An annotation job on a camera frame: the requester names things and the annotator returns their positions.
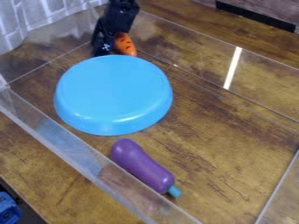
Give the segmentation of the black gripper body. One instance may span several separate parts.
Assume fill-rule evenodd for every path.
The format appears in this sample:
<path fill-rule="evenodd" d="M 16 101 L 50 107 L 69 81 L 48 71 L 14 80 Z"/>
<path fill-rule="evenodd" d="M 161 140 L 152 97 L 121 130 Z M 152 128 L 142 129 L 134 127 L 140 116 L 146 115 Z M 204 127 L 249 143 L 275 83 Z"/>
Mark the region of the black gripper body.
<path fill-rule="evenodd" d="M 136 0 L 108 0 L 101 22 L 110 35 L 129 33 L 138 10 Z"/>

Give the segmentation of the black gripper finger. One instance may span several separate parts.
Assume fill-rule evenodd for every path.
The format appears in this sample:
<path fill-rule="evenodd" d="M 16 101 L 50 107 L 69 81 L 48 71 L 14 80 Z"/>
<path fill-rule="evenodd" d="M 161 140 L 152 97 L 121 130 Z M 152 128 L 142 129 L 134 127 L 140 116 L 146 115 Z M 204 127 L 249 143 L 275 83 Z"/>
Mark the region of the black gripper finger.
<path fill-rule="evenodd" d="M 92 54 L 94 57 L 110 54 L 114 44 L 114 37 L 106 31 L 102 22 L 98 20 L 90 38 Z"/>

